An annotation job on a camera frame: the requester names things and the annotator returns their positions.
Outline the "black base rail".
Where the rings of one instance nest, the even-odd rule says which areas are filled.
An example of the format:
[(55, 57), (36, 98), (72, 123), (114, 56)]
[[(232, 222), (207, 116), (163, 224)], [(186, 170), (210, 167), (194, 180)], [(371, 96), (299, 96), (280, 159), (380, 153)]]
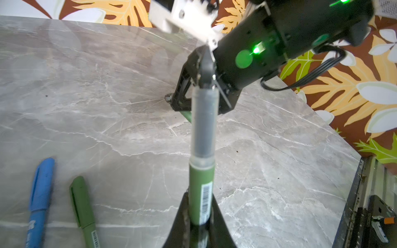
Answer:
[(397, 177), (376, 158), (361, 158), (334, 248), (397, 246)]

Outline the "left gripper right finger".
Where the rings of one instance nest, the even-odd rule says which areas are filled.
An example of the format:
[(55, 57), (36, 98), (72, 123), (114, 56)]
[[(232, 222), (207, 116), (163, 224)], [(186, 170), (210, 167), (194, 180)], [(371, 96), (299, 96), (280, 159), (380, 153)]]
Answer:
[(212, 248), (236, 248), (230, 235), (218, 203), (213, 195), (212, 199)]

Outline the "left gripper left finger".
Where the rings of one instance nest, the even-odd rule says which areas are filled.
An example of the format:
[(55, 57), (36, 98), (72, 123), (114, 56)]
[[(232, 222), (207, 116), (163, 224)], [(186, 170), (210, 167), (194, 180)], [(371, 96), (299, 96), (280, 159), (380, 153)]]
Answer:
[(185, 192), (163, 248), (190, 247), (190, 217), (188, 192)]

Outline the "blue pen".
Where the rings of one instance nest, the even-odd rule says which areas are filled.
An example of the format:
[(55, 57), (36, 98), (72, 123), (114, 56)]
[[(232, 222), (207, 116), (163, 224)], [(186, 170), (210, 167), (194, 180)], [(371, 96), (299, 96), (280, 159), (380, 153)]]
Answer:
[(25, 241), (26, 248), (42, 247), (47, 209), (50, 206), (54, 167), (55, 160), (47, 158), (36, 168), (29, 203), (30, 219)]

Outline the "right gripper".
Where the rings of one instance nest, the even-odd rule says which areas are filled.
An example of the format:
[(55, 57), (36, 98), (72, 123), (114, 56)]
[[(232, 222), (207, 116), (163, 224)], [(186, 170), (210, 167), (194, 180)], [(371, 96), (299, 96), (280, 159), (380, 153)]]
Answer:
[[(276, 76), (288, 61), (308, 51), (333, 52), (311, 73), (295, 83), (304, 86), (346, 58), (333, 46), (339, 39), (362, 44), (374, 15), (372, 1), (257, 1), (256, 9), (225, 35), (214, 51), (219, 76), (218, 114), (234, 110), (242, 89), (256, 80)], [(190, 112), (188, 89), (199, 80), (202, 53), (195, 49), (183, 64), (174, 93), (165, 100), (176, 112)]]

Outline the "dark green pen cap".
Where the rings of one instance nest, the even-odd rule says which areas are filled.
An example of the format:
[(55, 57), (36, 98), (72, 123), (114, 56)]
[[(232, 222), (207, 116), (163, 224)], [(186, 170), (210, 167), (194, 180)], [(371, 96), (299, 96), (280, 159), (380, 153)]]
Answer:
[(181, 111), (180, 113), (189, 123), (192, 123), (192, 113), (190, 111)]

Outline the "dark green pen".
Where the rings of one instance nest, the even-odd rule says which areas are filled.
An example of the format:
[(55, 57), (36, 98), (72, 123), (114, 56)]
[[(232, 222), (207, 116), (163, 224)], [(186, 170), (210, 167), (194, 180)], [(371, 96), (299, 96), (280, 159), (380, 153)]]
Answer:
[(197, 53), (196, 85), (192, 93), (188, 207), (191, 223), (201, 226), (211, 215), (220, 93), (216, 87), (215, 59), (210, 48), (204, 45), (197, 49)]
[(100, 248), (88, 187), (83, 176), (76, 177), (69, 187), (71, 204), (77, 226), (82, 230), (86, 248)]

